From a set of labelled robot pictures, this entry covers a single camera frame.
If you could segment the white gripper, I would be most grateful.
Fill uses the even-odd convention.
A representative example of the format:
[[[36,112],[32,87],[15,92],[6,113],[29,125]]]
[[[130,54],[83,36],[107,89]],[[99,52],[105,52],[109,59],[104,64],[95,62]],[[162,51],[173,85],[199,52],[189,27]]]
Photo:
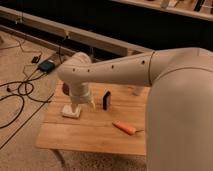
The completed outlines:
[[[91,100],[91,91],[88,83],[71,84],[69,86],[69,96],[71,101],[71,113],[77,115],[80,113],[80,106],[78,104],[88,103],[92,111],[96,110],[94,100]]]

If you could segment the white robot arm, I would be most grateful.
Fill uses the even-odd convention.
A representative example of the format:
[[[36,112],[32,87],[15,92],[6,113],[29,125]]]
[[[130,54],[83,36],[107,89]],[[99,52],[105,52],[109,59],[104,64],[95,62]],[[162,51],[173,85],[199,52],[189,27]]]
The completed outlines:
[[[149,87],[147,171],[213,171],[213,52],[178,48],[97,63],[76,53],[58,75],[76,105],[90,101],[90,82]]]

